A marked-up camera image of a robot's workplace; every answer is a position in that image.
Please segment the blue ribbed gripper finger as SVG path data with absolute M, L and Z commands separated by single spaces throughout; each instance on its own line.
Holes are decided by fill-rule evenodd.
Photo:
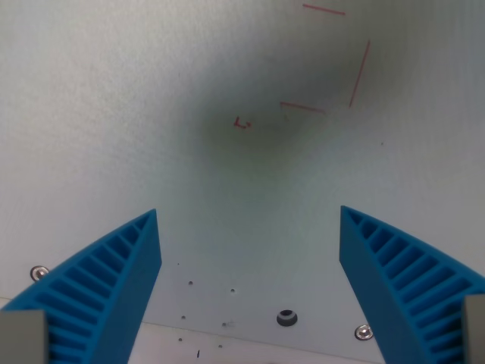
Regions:
M 462 304 L 484 277 L 383 221 L 342 206 L 339 262 L 386 363 L 463 363 Z
M 152 209 L 71 256 L 2 311 L 45 314 L 50 363 L 126 363 L 161 265 Z

